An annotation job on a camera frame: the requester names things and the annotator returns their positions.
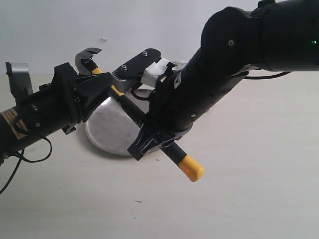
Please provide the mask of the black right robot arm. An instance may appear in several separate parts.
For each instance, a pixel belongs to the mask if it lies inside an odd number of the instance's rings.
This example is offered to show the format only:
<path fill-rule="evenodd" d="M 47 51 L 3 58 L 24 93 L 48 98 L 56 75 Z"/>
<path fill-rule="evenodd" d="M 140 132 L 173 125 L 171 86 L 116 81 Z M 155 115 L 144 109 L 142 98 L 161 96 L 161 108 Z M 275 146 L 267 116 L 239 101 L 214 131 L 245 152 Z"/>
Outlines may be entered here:
<path fill-rule="evenodd" d="M 149 111 L 128 152 L 141 159 L 186 134 L 251 70 L 319 69 L 319 3 L 262 0 L 253 11 L 226 7 L 206 22 L 200 48 L 180 70 L 156 77 Z"/>

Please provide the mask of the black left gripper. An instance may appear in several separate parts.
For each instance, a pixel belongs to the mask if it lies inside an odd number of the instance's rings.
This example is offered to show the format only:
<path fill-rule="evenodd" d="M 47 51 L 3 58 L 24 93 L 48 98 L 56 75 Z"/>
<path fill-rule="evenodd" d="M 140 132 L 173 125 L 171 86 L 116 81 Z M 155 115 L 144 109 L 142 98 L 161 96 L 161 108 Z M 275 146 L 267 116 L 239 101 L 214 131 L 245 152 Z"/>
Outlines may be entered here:
<path fill-rule="evenodd" d="M 70 134 L 75 126 L 86 122 L 94 110 L 109 97 L 113 76 L 102 73 L 93 60 L 93 56 L 102 49 L 90 47 L 77 53 L 75 66 L 79 74 L 69 63 L 56 66 L 52 85 L 60 95 L 67 111 L 67 125 L 62 130 Z"/>

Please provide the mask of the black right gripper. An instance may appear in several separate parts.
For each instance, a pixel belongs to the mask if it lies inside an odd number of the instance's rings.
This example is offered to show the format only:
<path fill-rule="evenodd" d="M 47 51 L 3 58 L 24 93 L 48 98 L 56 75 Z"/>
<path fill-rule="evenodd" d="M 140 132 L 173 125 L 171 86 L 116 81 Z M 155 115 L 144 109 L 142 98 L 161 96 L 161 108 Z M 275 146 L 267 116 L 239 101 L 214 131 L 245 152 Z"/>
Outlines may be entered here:
<path fill-rule="evenodd" d="M 170 129 L 164 124 L 164 106 L 168 104 L 174 92 L 174 82 L 184 65 L 174 63 L 152 63 L 141 77 L 141 83 L 153 87 L 148 96 L 149 111 L 144 126 L 137 138 L 127 149 L 128 153 L 139 161 L 154 150 L 162 150 L 172 161 L 181 161 L 183 150 L 175 143 L 189 130 Z"/>

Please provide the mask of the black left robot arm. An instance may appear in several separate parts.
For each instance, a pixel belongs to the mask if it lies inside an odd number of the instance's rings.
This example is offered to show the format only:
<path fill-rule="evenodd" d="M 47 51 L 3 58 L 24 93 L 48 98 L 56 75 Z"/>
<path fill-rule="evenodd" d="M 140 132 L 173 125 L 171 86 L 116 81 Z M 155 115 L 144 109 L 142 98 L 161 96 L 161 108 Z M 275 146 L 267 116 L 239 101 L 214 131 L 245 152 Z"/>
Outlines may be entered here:
<path fill-rule="evenodd" d="M 51 83 L 39 86 L 37 92 L 26 63 L 6 62 L 16 105 L 0 114 L 1 162 L 60 129 L 70 134 L 108 98 L 112 75 L 92 73 L 97 68 L 92 57 L 99 52 L 94 47 L 79 52 L 76 68 L 68 62 L 54 67 Z"/>

